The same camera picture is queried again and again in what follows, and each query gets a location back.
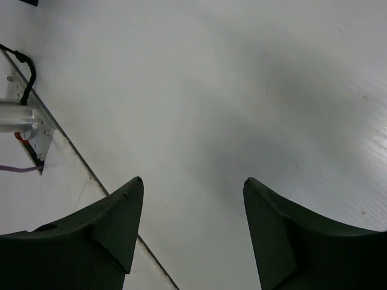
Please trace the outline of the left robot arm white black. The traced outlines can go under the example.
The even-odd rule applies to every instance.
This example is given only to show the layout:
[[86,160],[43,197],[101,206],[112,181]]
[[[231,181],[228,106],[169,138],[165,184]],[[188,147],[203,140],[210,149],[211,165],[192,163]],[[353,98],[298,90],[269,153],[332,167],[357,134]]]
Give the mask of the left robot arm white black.
[[19,100],[1,99],[1,133],[20,133],[30,139],[37,131],[38,112]]

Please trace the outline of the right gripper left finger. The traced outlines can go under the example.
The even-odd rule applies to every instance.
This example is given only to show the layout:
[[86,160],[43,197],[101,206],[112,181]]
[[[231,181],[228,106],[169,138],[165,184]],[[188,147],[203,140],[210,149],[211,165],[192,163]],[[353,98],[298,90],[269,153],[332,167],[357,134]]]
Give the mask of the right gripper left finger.
[[1,289],[122,289],[143,195],[143,181],[135,177],[62,219],[2,235]]

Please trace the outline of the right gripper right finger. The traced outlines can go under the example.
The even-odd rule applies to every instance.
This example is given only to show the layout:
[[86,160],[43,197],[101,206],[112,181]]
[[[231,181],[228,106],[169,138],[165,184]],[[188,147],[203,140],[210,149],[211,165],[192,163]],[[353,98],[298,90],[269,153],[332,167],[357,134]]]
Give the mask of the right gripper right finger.
[[261,289],[386,289],[386,233],[315,213],[255,178],[243,187]]

